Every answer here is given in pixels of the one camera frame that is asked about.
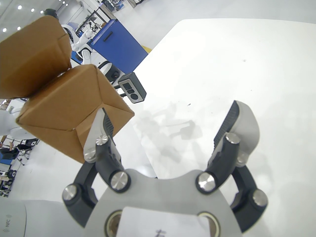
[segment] blue cabinet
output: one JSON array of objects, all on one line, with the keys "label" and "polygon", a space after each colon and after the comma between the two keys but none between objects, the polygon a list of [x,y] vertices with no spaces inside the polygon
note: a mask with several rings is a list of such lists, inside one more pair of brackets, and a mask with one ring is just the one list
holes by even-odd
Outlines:
[{"label": "blue cabinet", "polygon": [[110,20],[90,46],[126,74],[133,72],[148,55],[117,19]]}]

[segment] black sensor device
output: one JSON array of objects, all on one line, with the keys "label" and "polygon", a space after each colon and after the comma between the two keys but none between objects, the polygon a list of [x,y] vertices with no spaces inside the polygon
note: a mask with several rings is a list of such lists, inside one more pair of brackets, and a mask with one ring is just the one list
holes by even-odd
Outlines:
[{"label": "black sensor device", "polygon": [[147,93],[134,72],[123,75],[118,84],[132,103],[144,101]]}]

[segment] workbench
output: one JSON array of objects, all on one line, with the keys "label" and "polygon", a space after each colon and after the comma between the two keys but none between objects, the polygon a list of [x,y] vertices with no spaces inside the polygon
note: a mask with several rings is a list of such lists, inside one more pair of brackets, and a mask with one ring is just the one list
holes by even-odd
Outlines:
[{"label": "workbench", "polygon": [[[269,198],[263,217],[244,236],[312,236],[315,48],[316,25],[309,23],[179,22],[135,70],[147,97],[134,105],[125,99],[135,112],[131,137],[138,142],[128,144],[129,155],[137,155],[141,145],[161,179],[204,170],[233,100],[242,101],[260,128],[247,166]],[[127,129],[114,137],[119,151]],[[232,201],[234,181],[229,179],[221,191]]]}]

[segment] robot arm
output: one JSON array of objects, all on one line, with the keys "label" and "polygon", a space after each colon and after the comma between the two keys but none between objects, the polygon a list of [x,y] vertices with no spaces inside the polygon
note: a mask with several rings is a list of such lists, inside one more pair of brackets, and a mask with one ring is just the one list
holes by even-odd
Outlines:
[{"label": "robot arm", "polygon": [[71,44],[71,48],[74,52],[77,52],[83,45],[85,45],[93,35],[92,30],[86,30],[76,43]]},{"label": "robot arm", "polygon": [[[80,48],[92,38],[92,35],[92,30],[86,30],[76,43],[71,44],[71,49],[74,52],[79,52]],[[87,48],[81,51],[81,55],[83,59],[82,64],[91,64],[91,52]]]},{"label": "robot arm", "polygon": [[[113,142],[113,126],[104,109],[99,109],[91,131],[99,138],[84,147],[85,163],[75,181],[63,193],[63,201],[72,217],[85,228],[85,236],[115,236],[125,207],[206,217],[212,237],[242,236],[262,216],[268,205],[265,193],[256,183],[242,158],[254,150],[259,129],[250,108],[234,101],[214,139],[215,150],[205,171],[193,170],[178,178],[159,180],[134,169],[124,169]],[[245,144],[254,133],[254,141]],[[108,185],[100,200],[92,182],[100,174]],[[229,205],[219,187],[232,175],[238,193]]]}]

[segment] nfc logo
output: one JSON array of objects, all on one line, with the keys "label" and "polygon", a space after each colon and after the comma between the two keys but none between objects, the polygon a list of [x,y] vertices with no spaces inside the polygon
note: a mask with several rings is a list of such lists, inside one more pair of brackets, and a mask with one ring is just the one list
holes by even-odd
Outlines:
[{"label": "nfc logo", "polygon": [[5,229],[3,229],[3,231],[5,232],[5,233],[8,233],[10,230],[8,229],[8,227],[10,226],[10,219],[12,218],[12,215],[10,215],[10,214],[7,214],[6,216],[5,216],[6,218],[7,218],[7,221],[5,222]]}]

